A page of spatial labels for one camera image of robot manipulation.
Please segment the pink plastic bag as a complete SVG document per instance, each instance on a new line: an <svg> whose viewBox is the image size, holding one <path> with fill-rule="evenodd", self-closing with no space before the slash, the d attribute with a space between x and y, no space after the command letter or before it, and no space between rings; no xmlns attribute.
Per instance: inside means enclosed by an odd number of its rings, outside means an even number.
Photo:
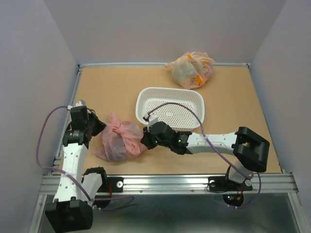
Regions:
<svg viewBox="0 0 311 233"><path fill-rule="evenodd" d="M116 114L109 115L110 122L101 132L101 143L94 155L109 162L122 162L139 157L146 146L141 143L143 132L131 121L121 121Z"/></svg>

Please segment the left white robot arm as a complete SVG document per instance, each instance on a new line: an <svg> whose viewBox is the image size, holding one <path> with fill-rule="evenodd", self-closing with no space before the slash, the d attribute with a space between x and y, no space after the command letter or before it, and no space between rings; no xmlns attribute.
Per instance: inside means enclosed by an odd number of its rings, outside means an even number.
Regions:
<svg viewBox="0 0 311 233"><path fill-rule="evenodd" d="M71 122L65 130L63 165L59 186L53 202L47 204L45 214L57 233L88 230L93 223L93 209L97 191L108 187L102 167L83 173L84 161L91 138L106 125L86 106L70 107Z"/></svg>

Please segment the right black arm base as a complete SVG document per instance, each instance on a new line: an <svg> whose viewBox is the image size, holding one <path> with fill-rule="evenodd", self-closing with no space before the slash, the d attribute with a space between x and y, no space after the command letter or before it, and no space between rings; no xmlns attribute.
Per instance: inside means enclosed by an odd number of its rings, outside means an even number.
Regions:
<svg viewBox="0 0 311 233"><path fill-rule="evenodd" d="M245 182L236 183L230 181L226 176L212 176L208 178L206 187L208 192L211 193L225 193L225 192L238 192L238 191L252 191L252 185L247 186Z"/></svg>

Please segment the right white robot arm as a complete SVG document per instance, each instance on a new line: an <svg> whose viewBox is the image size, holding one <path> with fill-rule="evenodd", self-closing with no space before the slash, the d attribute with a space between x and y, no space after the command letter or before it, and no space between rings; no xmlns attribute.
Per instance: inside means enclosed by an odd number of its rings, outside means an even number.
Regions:
<svg viewBox="0 0 311 233"><path fill-rule="evenodd" d="M164 122L144 127L141 143L149 150L162 146L179 155L217 153L230 166L228 175L224 176L228 189L251 179L254 172L265 172L270 148L266 139L248 127L239 127L233 133L203 135L177 132Z"/></svg>

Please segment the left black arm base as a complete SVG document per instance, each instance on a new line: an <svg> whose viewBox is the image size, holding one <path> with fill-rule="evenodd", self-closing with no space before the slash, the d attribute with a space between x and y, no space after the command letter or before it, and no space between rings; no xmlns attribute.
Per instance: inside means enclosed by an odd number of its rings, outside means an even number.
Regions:
<svg viewBox="0 0 311 233"><path fill-rule="evenodd" d="M124 185L123 177L107 177L103 184L98 189L99 193L122 193Z"/></svg>

